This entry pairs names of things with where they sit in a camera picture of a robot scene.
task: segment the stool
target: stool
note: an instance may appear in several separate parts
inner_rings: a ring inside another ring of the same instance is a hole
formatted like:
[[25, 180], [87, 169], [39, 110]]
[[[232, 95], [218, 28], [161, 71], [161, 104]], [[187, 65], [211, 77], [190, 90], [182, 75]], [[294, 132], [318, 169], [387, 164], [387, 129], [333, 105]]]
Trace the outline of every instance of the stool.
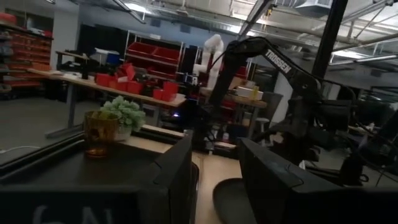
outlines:
[[[267, 119], [267, 118], [257, 118], [256, 121], [260, 122], [261, 133], [263, 133], [265, 131], [264, 125], [266, 123], [269, 123], [269, 119]], [[266, 146], [266, 140], [265, 139], [261, 140], [261, 146]]]

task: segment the green succulent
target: green succulent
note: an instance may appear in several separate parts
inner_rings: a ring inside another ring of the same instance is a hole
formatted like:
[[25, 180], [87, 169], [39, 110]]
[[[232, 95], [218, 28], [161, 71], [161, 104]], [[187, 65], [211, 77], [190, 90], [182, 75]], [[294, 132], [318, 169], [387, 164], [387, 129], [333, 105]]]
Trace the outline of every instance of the green succulent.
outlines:
[[122, 96], [116, 97], [112, 102], [107, 101], [101, 111], [110, 112], [119, 116], [119, 124], [125, 128], [139, 131], [145, 123], [145, 112], [141, 111], [138, 104], [128, 102]]

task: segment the office chair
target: office chair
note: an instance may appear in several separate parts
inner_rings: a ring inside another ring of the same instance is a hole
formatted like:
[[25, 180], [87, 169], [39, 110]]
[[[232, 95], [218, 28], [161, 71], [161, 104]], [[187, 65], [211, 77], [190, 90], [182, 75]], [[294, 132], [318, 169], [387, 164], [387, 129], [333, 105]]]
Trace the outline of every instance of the office chair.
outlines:
[[[260, 111], [258, 118], [256, 119], [257, 122], [261, 125], [261, 132], [263, 133], [266, 128], [269, 127], [272, 117], [278, 108], [280, 101], [282, 100], [283, 95], [278, 93], [271, 93], [271, 92], [264, 92], [262, 94], [262, 101], [267, 103], [267, 108], [264, 111]], [[261, 145], [265, 146], [265, 140], [261, 141]]]

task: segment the concrete floor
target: concrete floor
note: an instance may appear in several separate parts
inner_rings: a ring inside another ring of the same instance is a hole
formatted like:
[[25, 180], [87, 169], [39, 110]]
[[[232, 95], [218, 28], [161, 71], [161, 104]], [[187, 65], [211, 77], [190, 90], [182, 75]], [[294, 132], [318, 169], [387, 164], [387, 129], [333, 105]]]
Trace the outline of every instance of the concrete floor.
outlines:
[[[81, 102], [76, 106], [75, 124], [83, 121], [86, 111], [97, 110], [100, 108], [98, 103]], [[0, 101], [0, 149], [9, 149], [17, 146], [37, 146], [49, 145], [60, 139], [45, 139], [44, 133], [60, 129], [67, 123], [67, 105], [62, 102], [46, 100], [43, 98], [26, 98], [10, 101]], [[13, 156], [31, 151], [33, 149], [15, 150]], [[346, 157], [343, 150], [331, 152], [323, 151], [320, 162], [316, 165], [329, 169], [339, 169]], [[0, 154], [0, 165], [4, 160], [9, 159], [7, 153]], [[369, 176], [369, 183], [366, 186], [374, 186], [379, 177], [379, 173], [367, 167], [364, 173]], [[398, 184], [387, 177], [382, 177], [379, 187], [397, 187]]]

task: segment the white pot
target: white pot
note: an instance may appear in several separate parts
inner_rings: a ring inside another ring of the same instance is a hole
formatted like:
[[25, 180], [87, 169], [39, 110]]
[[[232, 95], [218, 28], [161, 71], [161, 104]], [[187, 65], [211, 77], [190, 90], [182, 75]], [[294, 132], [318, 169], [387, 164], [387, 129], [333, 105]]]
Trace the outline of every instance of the white pot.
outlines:
[[114, 135], [114, 140], [115, 141], [126, 140], [127, 138], [130, 137], [131, 131], [132, 131], [131, 127], [126, 128], [126, 127], [119, 126], [118, 130], [116, 131], [116, 133]]

